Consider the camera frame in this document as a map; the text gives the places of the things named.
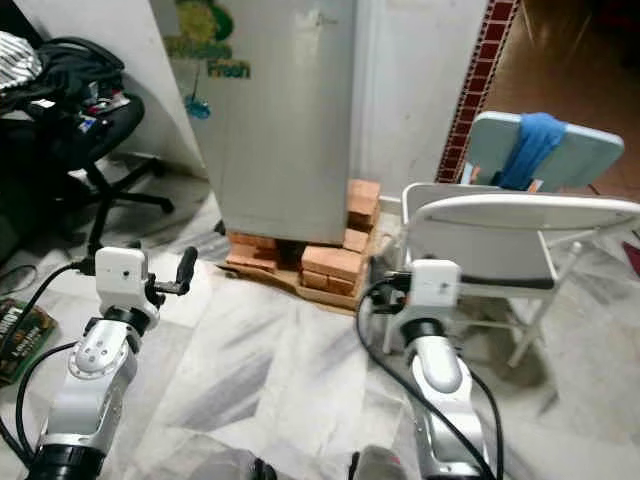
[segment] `marble floor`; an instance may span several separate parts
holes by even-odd
[[[160,278],[173,277],[188,245],[200,250],[200,260],[190,294],[169,298],[160,324],[143,339],[138,375],[100,478],[242,478],[226,475],[246,465],[250,451],[281,478],[339,479],[346,478],[351,453],[368,444],[391,448],[408,477],[417,478],[404,392],[370,364],[352,319],[217,269],[228,244],[213,231],[220,214],[205,182],[168,175],[135,189],[170,196],[176,211],[116,208],[104,243],[141,239]],[[89,228],[89,218],[80,230]],[[383,214],[381,226],[391,232],[397,218]],[[640,282],[621,239],[640,245],[631,234],[586,245],[543,321],[544,345],[517,370],[505,365],[513,348],[506,332],[456,333],[463,356],[501,407],[509,478],[634,478],[640,471]],[[33,263],[39,283],[82,251],[42,238],[2,270]],[[27,299],[35,288],[13,296]],[[77,339],[97,313],[95,281],[65,273],[39,305],[60,324],[51,345]],[[32,381],[25,405],[30,438],[64,363],[64,354],[52,357]],[[15,394],[15,387],[0,390],[5,419],[12,418]],[[493,451],[488,403],[475,391],[474,400]],[[24,478],[4,445],[0,478]]]

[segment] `chair seat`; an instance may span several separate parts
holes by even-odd
[[[403,195],[403,221],[425,203],[501,190],[459,185],[416,184]],[[548,290],[555,280],[541,235],[535,231],[487,230],[482,227],[423,222],[412,229],[411,260],[435,257],[462,269],[463,283]]]

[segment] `black office chair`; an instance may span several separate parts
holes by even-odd
[[[146,160],[126,177],[113,184],[107,182],[95,165],[95,162],[112,152],[129,137],[144,116],[142,100],[132,94],[126,96],[130,100],[127,105],[105,114],[96,115],[98,122],[92,127],[95,129],[95,133],[92,133],[91,130],[82,133],[77,128],[67,129],[66,134],[57,132],[58,135],[52,143],[52,153],[56,160],[61,162],[67,171],[85,170],[89,181],[97,188],[96,193],[87,195],[81,200],[78,200],[76,196],[72,204],[68,205],[69,209],[77,209],[100,202],[93,228],[89,234],[87,250],[90,256],[102,248],[100,237],[109,209],[116,200],[158,205],[165,213],[171,213],[174,210],[173,203],[168,198],[126,191],[148,172],[156,176],[161,176],[164,173],[164,168],[157,158]]]

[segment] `chair wheel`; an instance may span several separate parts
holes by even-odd
[[[167,169],[162,163],[160,163],[158,159],[156,159],[151,165],[151,173],[153,173],[154,177],[160,178],[163,177],[165,173],[167,173]]]
[[[174,207],[174,206],[173,206],[173,203],[171,203],[171,202],[170,202],[170,201],[168,201],[168,200],[167,200],[166,202],[162,203],[162,204],[160,205],[160,208],[162,208],[162,211],[163,211],[164,213],[171,213],[171,212],[173,212],[173,211],[176,209],[176,207]]]

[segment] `blue cloth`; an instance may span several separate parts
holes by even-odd
[[[566,122],[548,113],[522,114],[518,141],[491,183],[508,190],[529,188],[536,168],[562,142],[566,130]]]

